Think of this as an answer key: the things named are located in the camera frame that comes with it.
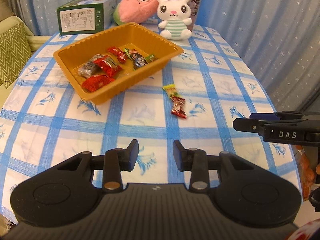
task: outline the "orange plastic tray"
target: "orange plastic tray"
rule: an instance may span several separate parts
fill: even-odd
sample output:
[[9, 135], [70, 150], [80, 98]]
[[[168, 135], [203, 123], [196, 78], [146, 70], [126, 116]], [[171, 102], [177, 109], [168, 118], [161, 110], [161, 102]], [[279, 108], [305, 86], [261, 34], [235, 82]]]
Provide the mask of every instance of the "orange plastic tray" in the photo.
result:
[[[97, 53], [108, 54], [118, 62], [115, 56], [107, 53], [107, 48], [111, 46], [136, 49], [144, 57], [154, 54], [158, 60], [134, 70], [132, 61], [127, 59], [125, 64], [119, 64], [124, 70], [116, 76], [115, 81], [95, 92], [82, 88], [85, 78], [78, 75], [78, 68], [92, 56]], [[182, 48], [153, 31], [137, 23], [127, 23], [70, 44], [56, 51], [53, 56], [78, 95], [98, 105], [164, 68], [172, 57], [182, 52]]]

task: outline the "bunny foot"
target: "bunny foot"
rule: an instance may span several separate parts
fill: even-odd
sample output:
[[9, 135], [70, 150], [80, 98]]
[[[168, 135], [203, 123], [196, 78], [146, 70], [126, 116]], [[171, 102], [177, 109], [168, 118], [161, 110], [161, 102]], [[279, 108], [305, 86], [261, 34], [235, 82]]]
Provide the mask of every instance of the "bunny foot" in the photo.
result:
[[192, 32], [188, 29], [184, 29], [181, 32], [181, 39], [189, 39], [192, 36]]
[[171, 32], [169, 32], [168, 30], [164, 30], [164, 31], [160, 32], [160, 36], [162, 36], [166, 39], [170, 39], [172, 37]]

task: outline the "bunny arm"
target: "bunny arm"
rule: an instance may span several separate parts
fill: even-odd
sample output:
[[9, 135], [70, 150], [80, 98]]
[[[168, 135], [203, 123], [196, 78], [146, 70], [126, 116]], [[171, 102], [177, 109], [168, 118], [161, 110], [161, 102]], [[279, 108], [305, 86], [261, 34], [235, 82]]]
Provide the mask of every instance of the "bunny arm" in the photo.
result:
[[166, 27], [167, 23], [168, 23], [168, 21], [162, 21], [162, 22], [160, 22], [160, 23], [158, 24], [158, 27], [159, 27], [160, 29], [164, 29], [164, 28]]
[[184, 19], [184, 20], [183, 20], [183, 23], [184, 23], [185, 25], [190, 25], [190, 24], [192, 23], [192, 19], [191, 19], [191, 18]]

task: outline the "white bunny plush toy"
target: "white bunny plush toy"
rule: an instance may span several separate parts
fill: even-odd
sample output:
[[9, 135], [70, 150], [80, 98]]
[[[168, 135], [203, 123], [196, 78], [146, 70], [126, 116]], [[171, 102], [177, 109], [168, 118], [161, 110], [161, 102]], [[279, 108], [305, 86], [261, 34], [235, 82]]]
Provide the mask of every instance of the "white bunny plush toy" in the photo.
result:
[[190, 0], [158, 0], [158, 17], [163, 20], [159, 23], [162, 37], [170, 40], [189, 39], [192, 32], [187, 25], [192, 23], [191, 9], [187, 5]]

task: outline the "plush toy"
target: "plush toy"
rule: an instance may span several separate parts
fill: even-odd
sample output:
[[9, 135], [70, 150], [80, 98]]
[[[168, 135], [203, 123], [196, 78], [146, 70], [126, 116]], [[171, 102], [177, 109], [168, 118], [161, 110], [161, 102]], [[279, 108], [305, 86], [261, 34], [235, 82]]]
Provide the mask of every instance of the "plush toy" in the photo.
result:
[[142, 23], [156, 13], [158, 4], [157, 0], [121, 0], [113, 18], [118, 25], [128, 22]]
[[191, 9], [187, 5], [190, 0], [158, 0], [158, 17], [163, 20], [159, 23], [162, 37], [171, 40], [182, 40], [191, 37], [192, 32], [187, 25], [192, 23]]

